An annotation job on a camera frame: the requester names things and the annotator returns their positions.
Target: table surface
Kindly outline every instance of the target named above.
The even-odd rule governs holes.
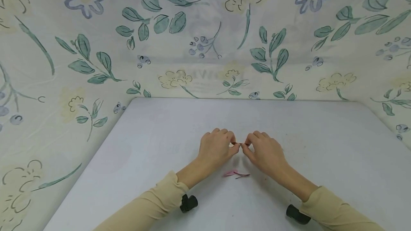
[[[125,110],[44,231],[91,231],[170,170],[195,158],[202,135],[265,131],[297,171],[325,185],[386,230],[409,230],[411,152],[355,102],[136,98]],[[236,168],[251,177],[223,178]],[[240,152],[188,193],[199,206],[174,211],[152,230],[321,230],[285,216],[292,193]]]

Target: floral backdrop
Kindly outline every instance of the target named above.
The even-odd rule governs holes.
[[[411,0],[0,0],[0,230],[43,230],[135,97],[358,101],[411,148],[410,14]]]

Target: hand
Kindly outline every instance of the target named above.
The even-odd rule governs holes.
[[[252,152],[246,144],[252,143]],[[308,201],[310,195],[317,190],[317,186],[293,169],[285,160],[281,145],[267,133],[254,131],[241,144],[243,153],[250,161],[269,175],[277,183],[294,193],[303,202]]]
[[[253,144],[254,152],[246,144]],[[267,133],[254,131],[241,145],[243,153],[260,171],[264,172],[279,184],[283,184],[290,165],[287,163],[281,145]]]
[[[204,134],[197,158],[177,173],[178,181],[191,189],[211,175],[240,150],[240,144],[230,148],[230,142],[235,142],[235,136],[227,129]]]

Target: beige long-sleeve shirt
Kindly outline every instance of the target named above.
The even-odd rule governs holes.
[[[94,231],[148,231],[159,220],[181,205],[189,189],[171,171],[150,190],[135,198],[101,223]],[[320,187],[300,212],[316,220],[326,231],[384,231],[335,194]]]

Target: black clamp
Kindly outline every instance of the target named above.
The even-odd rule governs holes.
[[[297,223],[301,225],[306,225],[311,220],[307,215],[302,214],[294,205],[290,204],[285,213],[287,217],[294,219]]]
[[[197,198],[192,195],[188,198],[187,194],[182,196],[180,210],[182,213],[187,213],[198,206]]]

